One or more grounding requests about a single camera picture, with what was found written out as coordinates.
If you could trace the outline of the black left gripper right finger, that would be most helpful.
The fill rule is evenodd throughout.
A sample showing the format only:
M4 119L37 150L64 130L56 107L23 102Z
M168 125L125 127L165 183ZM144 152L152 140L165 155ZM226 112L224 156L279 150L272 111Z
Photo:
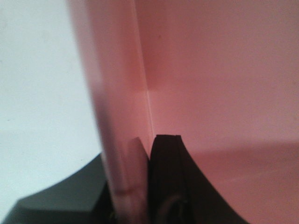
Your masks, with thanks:
M154 224L245 224L205 177L181 136L157 135L148 175Z

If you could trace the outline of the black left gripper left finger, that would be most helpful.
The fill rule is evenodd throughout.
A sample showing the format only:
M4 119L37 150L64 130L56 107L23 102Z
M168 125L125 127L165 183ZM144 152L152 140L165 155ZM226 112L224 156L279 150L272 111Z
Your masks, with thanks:
M114 224L116 222L100 156L61 182L19 199L6 224Z

